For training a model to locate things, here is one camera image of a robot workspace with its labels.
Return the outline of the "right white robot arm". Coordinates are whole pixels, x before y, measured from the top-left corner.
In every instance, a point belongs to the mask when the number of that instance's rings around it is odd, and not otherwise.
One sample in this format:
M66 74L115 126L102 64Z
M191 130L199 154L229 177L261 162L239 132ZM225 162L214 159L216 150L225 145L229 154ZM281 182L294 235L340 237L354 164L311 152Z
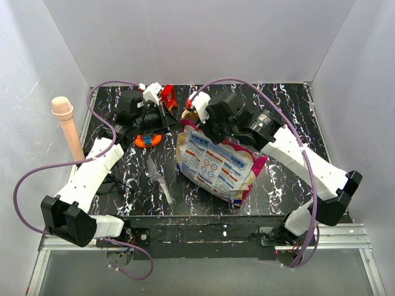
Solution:
M287 214L272 231L273 239L293 245L318 224L340 222L362 175L336 168L305 146L285 117L245 105L237 94L226 91L214 97L195 91L186 109L198 116L198 128L214 143L235 138L278 160L311 187L312 200Z

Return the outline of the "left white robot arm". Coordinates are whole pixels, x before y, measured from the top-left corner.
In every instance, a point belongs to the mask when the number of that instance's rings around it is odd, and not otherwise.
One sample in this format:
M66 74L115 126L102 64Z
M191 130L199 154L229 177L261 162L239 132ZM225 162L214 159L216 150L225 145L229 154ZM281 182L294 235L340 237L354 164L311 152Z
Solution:
M140 84L138 90L124 92L117 109L103 121L104 126L88 155L83 155L81 144L72 134L72 113L60 113L67 101L57 97L52 102L54 113L60 118L69 137L72 154L82 163L70 181L55 197L46 196L41 202L41 211L46 230L79 247L91 240L110 237L119 247L131 240L131 231L125 220L114 216L90 216L88 210L101 184L110 177L113 166L124 152L143 133L161 134L181 128L181 123L171 114L175 105L173 86L153 83Z

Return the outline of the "pink pet food bag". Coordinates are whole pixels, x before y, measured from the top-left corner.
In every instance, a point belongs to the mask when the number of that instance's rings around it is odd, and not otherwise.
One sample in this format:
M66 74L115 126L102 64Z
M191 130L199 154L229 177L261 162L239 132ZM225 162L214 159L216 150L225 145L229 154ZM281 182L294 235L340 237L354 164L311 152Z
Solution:
M175 153L178 171L210 194L241 207L268 157L229 140L214 144L186 118L181 124Z

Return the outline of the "clear plastic scoop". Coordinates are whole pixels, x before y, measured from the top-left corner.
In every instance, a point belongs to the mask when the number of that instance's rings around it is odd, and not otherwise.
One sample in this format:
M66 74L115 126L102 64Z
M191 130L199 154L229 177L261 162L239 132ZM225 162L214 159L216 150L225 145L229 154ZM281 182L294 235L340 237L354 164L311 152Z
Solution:
M148 175L152 181L159 183L160 188L163 190L163 193L165 194L168 205L169 206L174 205L175 199L172 197L172 194L167 186L167 183L165 182L165 179L159 173L156 164L154 163L153 159L150 156L148 156Z

